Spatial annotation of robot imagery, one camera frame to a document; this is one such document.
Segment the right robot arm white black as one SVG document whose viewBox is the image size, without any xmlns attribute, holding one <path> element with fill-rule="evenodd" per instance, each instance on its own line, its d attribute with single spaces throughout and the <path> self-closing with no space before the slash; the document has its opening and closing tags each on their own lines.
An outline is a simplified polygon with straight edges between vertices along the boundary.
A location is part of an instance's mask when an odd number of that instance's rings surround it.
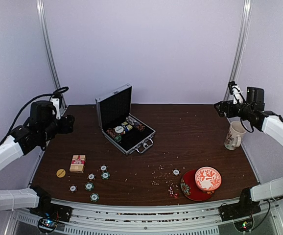
<svg viewBox="0 0 283 235">
<path fill-rule="evenodd" d="M 246 97 L 242 95 L 240 87 L 235 82 L 229 82 L 228 89 L 233 99 L 214 104 L 219 116 L 238 117 L 242 122 L 248 121 L 250 133 L 256 128 L 283 147 L 283 117 L 264 109 L 264 89 L 248 87 Z M 246 189 L 241 195 L 245 198 L 237 203 L 236 212 L 240 216 L 246 216 L 254 209 L 255 202 L 283 198 L 283 177 Z"/>
</svg>

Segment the yellow big blind button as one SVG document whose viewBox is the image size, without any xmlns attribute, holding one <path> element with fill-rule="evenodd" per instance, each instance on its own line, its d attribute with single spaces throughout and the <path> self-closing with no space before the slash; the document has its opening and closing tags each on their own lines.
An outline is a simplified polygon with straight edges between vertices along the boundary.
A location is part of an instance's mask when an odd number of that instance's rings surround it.
<svg viewBox="0 0 283 235">
<path fill-rule="evenodd" d="M 56 176 L 58 178 L 63 178 L 66 175 L 66 171 L 64 169 L 59 169 L 56 171 Z"/>
</svg>

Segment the aluminium poker case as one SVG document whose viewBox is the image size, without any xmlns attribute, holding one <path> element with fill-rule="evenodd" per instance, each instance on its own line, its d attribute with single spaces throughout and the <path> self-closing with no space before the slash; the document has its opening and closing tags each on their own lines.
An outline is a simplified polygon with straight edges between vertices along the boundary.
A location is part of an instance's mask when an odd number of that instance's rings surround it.
<svg viewBox="0 0 283 235">
<path fill-rule="evenodd" d="M 139 154 L 146 152 L 153 146 L 153 138 L 156 134 L 153 128 L 131 114 L 131 97 L 132 85 L 127 83 L 95 99 L 98 124 L 102 134 L 125 155 L 130 155 L 134 151 Z M 143 124 L 145 130 L 140 132 L 135 128 L 135 125 L 132 125 L 133 129 L 118 134 L 122 136 L 122 139 L 120 142 L 115 142 L 106 131 L 109 128 L 114 129 L 120 126 L 126 121 L 127 117 L 132 117 L 136 120 L 136 123 Z"/>
</svg>

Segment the red playing card box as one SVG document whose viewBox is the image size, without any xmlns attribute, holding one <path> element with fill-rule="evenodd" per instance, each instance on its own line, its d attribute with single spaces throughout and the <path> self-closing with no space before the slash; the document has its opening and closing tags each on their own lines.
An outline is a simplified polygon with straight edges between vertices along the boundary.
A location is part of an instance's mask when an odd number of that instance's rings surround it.
<svg viewBox="0 0 283 235">
<path fill-rule="evenodd" d="M 85 169 L 86 155 L 73 155 L 70 172 L 71 173 L 83 173 Z"/>
</svg>

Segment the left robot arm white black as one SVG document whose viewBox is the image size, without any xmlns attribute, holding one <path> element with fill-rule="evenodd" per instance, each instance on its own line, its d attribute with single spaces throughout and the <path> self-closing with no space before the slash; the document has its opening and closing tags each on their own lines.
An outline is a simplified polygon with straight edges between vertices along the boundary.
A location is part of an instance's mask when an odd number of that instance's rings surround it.
<svg viewBox="0 0 283 235">
<path fill-rule="evenodd" d="M 23 125 L 12 124 L 0 141 L 0 171 L 13 161 L 27 155 L 36 147 L 45 150 L 47 143 L 57 134 L 73 132 L 75 118 L 61 116 L 62 94 L 68 87 L 62 87 L 50 94 L 41 94 L 24 107 L 30 107 L 30 116 Z M 15 190 L 0 190 L 0 211 L 28 208 L 40 217 L 58 216 L 51 195 L 39 186 Z"/>
</svg>

